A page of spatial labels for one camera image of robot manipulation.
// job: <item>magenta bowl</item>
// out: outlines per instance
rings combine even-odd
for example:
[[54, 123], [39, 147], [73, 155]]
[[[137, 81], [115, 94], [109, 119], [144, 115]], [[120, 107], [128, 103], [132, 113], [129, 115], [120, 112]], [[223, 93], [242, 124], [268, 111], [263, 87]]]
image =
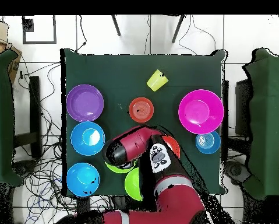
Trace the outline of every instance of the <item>magenta bowl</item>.
[[179, 104], [181, 124], [194, 134], [208, 134], [216, 130], [224, 116], [220, 98], [213, 92], [198, 89], [188, 93]]

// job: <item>yellow cup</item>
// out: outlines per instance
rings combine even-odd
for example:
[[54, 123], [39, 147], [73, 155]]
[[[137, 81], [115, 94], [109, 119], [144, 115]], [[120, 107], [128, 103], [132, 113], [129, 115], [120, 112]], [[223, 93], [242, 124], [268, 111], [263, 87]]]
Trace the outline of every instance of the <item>yellow cup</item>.
[[166, 76], [161, 71], [156, 70], [146, 84], [155, 92], [167, 82]]

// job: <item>lime green plate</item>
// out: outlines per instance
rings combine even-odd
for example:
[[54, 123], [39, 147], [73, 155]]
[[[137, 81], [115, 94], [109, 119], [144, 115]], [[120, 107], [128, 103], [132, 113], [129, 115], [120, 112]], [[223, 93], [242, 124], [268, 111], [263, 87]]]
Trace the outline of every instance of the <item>lime green plate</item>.
[[106, 166], [113, 172], [115, 173], [129, 173], [135, 166], [136, 166], [136, 163], [137, 163], [137, 160], [135, 161], [132, 161], [132, 163], [134, 162], [134, 165], [129, 168], [129, 169], [119, 169], [118, 167], [116, 166], [112, 166], [112, 165], [109, 165], [108, 163], [105, 162]]
[[139, 168], [133, 169], [125, 179], [125, 190], [128, 195], [137, 201], [142, 201], [139, 189]]

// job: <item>blue bowl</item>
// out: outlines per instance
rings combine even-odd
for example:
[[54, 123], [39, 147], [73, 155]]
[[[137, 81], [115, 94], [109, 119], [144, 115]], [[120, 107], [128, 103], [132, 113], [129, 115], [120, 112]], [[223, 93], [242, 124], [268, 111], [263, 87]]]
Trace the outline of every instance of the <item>blue bowl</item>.
[[78, 197], [91, 196], [99, 187], [98, 170], [88, 163], [77, 163], [67, 172], [68, 189]]
[[220, 136], [217, 132], [212, 131], [208, 134], [197, 135], [196, 147], [201, 153], [206, 155], [215, 153], [220, 147]]
[[81, 122], [71, 133], [71, 144], [81, 155], [95, 155], [105, 144], [104, 131], [94, 122]]

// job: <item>small red plate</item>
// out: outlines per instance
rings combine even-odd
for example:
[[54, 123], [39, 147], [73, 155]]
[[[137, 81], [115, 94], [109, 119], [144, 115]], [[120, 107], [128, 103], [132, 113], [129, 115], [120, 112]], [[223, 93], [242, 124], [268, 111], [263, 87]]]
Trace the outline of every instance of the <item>small red plate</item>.
[[176, 156], [180, 158], [181, 150], [179, 148], [178, 142], [171, 136], [162, 136], [162, 138], [167, 143], [167, 145], [171, 147], [174, 154], [176, 154]]
[[139, 97], [132, 100], [129, 106], [129, 114], [135, 122], [144, 123], [153, 116], [154, 106], [149, 99]]

